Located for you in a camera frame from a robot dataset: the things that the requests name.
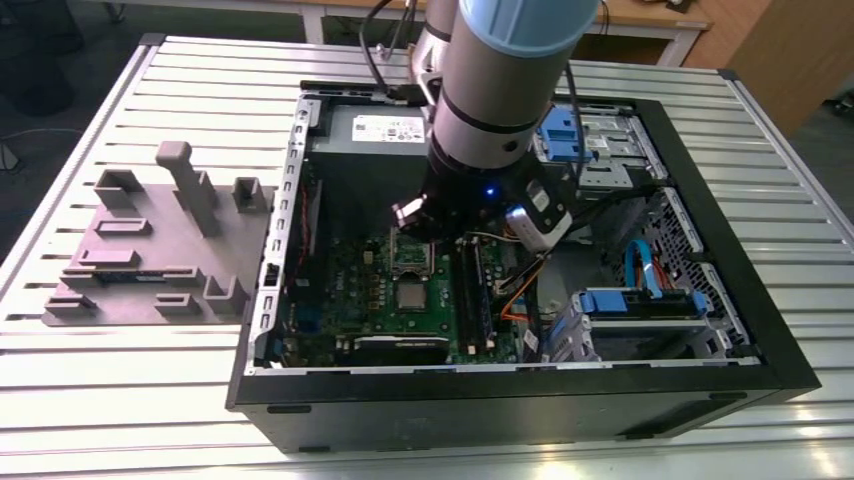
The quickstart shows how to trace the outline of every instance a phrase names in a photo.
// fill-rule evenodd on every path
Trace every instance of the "wooden cabinet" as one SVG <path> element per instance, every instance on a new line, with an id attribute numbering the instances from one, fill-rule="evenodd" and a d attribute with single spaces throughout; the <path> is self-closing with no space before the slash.
<path id="1" fill-rule="evenodd" d="M 854 72 L 854 1 L 700 0 L 716 25 L 686 67 L 736 70 L 785 135 Z"/>

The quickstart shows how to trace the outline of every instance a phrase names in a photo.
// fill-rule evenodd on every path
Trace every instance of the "motherboard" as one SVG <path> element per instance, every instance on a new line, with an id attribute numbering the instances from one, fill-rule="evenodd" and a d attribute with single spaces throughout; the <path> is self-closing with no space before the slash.
<path id="1" fill-rule="evenodd" d="M 511 247 L 471 237 L 443 250 L 395 229 L 334 238 L 326 300 L 291 306 L 297 348 L 289 364 L 517 362 L 519 327 L 490 309 Z"/>

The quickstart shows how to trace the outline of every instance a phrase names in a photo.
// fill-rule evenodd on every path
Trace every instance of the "slotted aluminum surface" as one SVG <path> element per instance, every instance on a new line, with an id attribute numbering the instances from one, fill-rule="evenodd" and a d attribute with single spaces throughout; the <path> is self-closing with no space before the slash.
<path id="1" fill-rule="evenodd" d="M 405 79 L 405 62 L 395 56 L 382 68 L 390 82 Z M 353 48 L 170 37 L 139 48 L 0 270 L 0 475 L 854 475 L 850 225 L 738 84 L 717 72 L 578 63 L 575 74 L 582 94 L 665 104 L 821 390 L 672 441 L 285 456 L 223 408 L 237 326 L 46 327 L 39 315 L 92 218 L 103 169 L 132 168 L 140 181 L 166 183 L 156 145 L 186 140 L 217 184 L 255 176 L 275 185 L 299 81 L 370 80 Z"/>

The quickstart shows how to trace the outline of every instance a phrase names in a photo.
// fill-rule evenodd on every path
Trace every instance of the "blue cable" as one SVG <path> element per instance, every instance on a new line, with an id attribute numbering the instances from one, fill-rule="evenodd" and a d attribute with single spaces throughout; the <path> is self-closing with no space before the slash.
<path id="1" fill-rule="evenodd" d="M 636 288 L 636 251 L 641 254 L 641 262 L 644 263 L 644 278 L 646 280 L 646 288 L 653 294 L 653 298 L 662 298 L 662 289 L 658 287 L 656 280 L 656 267 L 653 266 L 653 251 L 650 244 L 644 240 L 633 240 L 626 247 L 626 286 Z"/>

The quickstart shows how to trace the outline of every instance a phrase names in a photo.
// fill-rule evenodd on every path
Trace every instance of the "electrical wire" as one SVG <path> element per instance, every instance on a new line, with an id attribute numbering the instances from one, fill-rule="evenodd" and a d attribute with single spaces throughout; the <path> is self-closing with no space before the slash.
<path id="1" fill-rule="evenodd" d="M 80 130 L 75 130 L 74 128 L 31 128 L 30 130 L 23 130 L 0 137 L 0 142 L 12 140 L 24 135 L 30 135 L 31 133 L 74 133 L 80 136 L 83 135 L 83 132 Z M 15 166 L 10 166 L 8 160 L 6 158 L 7 148 L 8 147 L 0 144 L 0 172 L 8 175 L 18 175 L 18 173 L 22 171 L 22 168 L 24 168 L 24 161 L 19 158 L 18 164 Z"/>
<path id="2" fill-rule="evenodd" d="M 510 307 L 513 306 L 513 302 L 515 302 L 517 299 L 522 296 L 522 294 L 527 290 L 529 286 L 531 285 L 531 283 L 537 279 L 537 276 L 539 275 L 539 272 L 542 272 L 542 271 L 543 271 L 543 265 L 539 266 L 539 268 L 537 269 L 537 272 L 534 272 L 534 274 L 525 281 L 525 283 L 522 284 L 522 287 L 519 287 L 519 290 L 517 290 L 517 293 L 513 295 L 513 297 L 510 298 L 510 301 L 505 305 L 505 308 L 502 308 L 502 319 L 507 316 L 507 312 L 510 311 Z"/>
<path id="3" fill-rule="evenodd" d="M 605 11 L 605 21 L 600 27 L 600 35 L 609 36 L 609 31 L 612 30 L 612 9 L 609 8 L 609 1 L 602 1 L 602 10 Z"/>
<path id="4" fill-rule="evenodd" d="M 23 132 L 15 132 L 4 137 L 0 137 L 0 140 L 11 140 L 20 137 L 22 135 L 30 135 L 31 133 L 76 133 L 78 135 L 83 135 L 83 132 L 80 130 L 75 130 L 74 128 L 32 128 L 30 130 L 24 130 Z"/>
<path id="5" fill-rule="evenodd" d="M 389 45 L 389 54 L 385 55 L 385 60 L 391 58 L 395 48 L 398 48 L 398 40 L 401 39 L 401 32 L 403 30 L 403 25 L 409 22 L 410 17 L 410 6 L 413 6 L 413 12 L 415 11 L 415 6 L 413 4 L 407 5 L 403 9 L 403 15 L 401 16 L 401 20 L 398 21 L 398 26 L 395 28 L 395 35 L 391 37 L 391 43 Z M 409 38 L 405 37 L 403 43 L 409 43 Z"/>
<path id="6" fill-rule="evenodd" d="M 369 70 L 371 70 L 371 76 L 374 77 L 377 86 L 383 93 L 389 92 L 389 84 L 386 83 L 383 75 L 379 73 L 379 69 L 377 68 L 377 62 L 374 61 L 374 56 L 371 55 L 371 49 L 369 48 L 367 41 L 365 40 L 365 32 L 367 31 L 367 26 L 377 17 L 377 14 L 383 8 L 386 8 L 386 5 L 389 5 L 390 3 L 391 0 L 381 0 L 377 3 L 367 16 L 365 17 L 362 26 L 359 27 L 359 46 L 362 47 L 362 54 L 365 55 L 365 61 L 369 64 Z"/>
<path id="7" fill-rule="evenodd" d="M 668 272 L 665 272 L 665 268 L 662 267 L 658 258 L 653 259 L 653 268 L 656 268 L 656 272 L 660 275 L 658 283 L 662 285 L 662 287 L 666 286 L 672 289 L 677 288 L 677 285 L 673 283 L 673 278 L 670 278 L 670 275 L 668 275 Z"/>
<path id="8" fill-rule="evenodd" d="M 499 241 L 507 242 L 507 243 L 519 243 L 521 242 L 521 240 L 518 238 L 502 237 L 501 235 L 495 235 L 494 233 L 487 233 L 487 232 L 469 232 L 469 235 L 479 235 L 482 237 L 490 237 L 490 238 L 494 238 L 495 240 L 499 240 Z"/>
<path id="9" fill-rule="evenodd" d="M 403 35 L 403 45 L 409 48 L 413 43 L 413 31 L 415 30 L 415 12 L 418 8 L 418 0 L 411 0 L 413 8 L 410 10 L 410 21 L 406 25 L 406 34 Z"/>
<path id="10" fill-rule="evenodd" d="M 519 237 L 517 236 L 513 229 L 510 228 L 510 225 L 505 225 L 503 233 L 505 233 L 505 238 L 509 238 L 511 240 L 519 240 Z"/>
<path id="11" fill-rule="evenodd" d="M 633 198 L 649 197 L 653 195 L 661 185 L 650 184 L 644 185 L 641 187 L 633 188 L 632 190 L 624 190 L 618 192 L 609 193 L 605 197 L 598 199 L 591 205 L 589 205 L 583 210 L 578 213 L 573 214 L 573 226 L 569 228 L 566 235 L 570 235 L 577 230 L 585 228 L 590 222 L 596 219 L 596 217 L 612 206 L 617 205 L 620 202 L 625 200 L 630 200 Z M 501 285 L 498 286 L 499 290 L 503 289 L 507 285 L 513 285 L 522 278 L 529 278 L 527 276 L 534 272 L 538 268 L 542 269 L 542 266 L 551 255 L 551 252 L 557 248 L 558 244 L 553 246 L 549 250 L 542 253 L 538 253 L 526 263 L 526 265 L 521 268 L 521 270 L 511 274 L 507 278 L 502 280 Z"/>

